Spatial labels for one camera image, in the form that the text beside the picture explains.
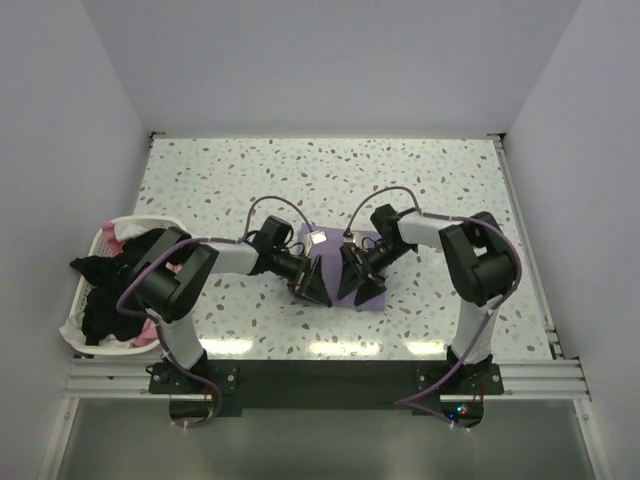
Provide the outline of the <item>purple t shirt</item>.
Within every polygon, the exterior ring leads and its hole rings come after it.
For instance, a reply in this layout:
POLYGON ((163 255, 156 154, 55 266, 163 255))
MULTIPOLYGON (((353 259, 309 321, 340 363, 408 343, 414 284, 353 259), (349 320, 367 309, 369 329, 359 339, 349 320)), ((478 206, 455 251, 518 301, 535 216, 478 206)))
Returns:
POLYGON ((342 272, 342 259, 339 249, 343 243, 343 231, 339 228, 320 226, 317 227, 317 230, 320 230, 325 234, 326 240, 313 246, 310 250, 310 255, 312 258, 315 258, 316 256, 320 256, 322 258, 322 276, 326 289, 330 295, 332 306, 372 312, 384 311, 387 306, 386 293, 383 293, 360 306, 355 305, 355 292, 352 292, 343 299, 338 298, 338 289, 342 272))

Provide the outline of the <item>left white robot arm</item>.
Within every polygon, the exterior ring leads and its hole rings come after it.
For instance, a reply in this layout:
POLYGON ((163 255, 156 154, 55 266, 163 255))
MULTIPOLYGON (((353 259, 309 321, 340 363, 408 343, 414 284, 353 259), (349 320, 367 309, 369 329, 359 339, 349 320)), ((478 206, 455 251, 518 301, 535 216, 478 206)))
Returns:
POLYGON ((118 313, 152 320, 172 364, 171 378, 185 392, 207 380, 207 355, 190 314, 212 274, 257 276, 272 273, 289 292, 307 303, 330 307, 322 278, 322 260, 293 254, 287 247, 293 227, 273 215, 239 241, 192 238, 178 228, 164 230, 129 276, 116 302, 118 313))

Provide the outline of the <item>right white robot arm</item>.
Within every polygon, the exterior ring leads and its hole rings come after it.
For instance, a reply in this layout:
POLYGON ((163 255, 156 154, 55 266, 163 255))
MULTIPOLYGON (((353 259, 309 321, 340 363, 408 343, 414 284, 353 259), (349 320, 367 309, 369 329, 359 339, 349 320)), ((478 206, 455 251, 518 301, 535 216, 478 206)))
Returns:
POLYGON ((469 392, 481 380, 478 365, 491 361, 498 310, 521 281, 522 263, 513 243, 487 211, 447 217, 385 204, 374 210, 370 221, 379 235, 371 247, 357 243, 350 229, 344 233, 337 298, 353 295, 360 306, 386 291, 383 271, 403 255, 420 246, 441 250, 460 298, 445 379, 452 390, 469 392))

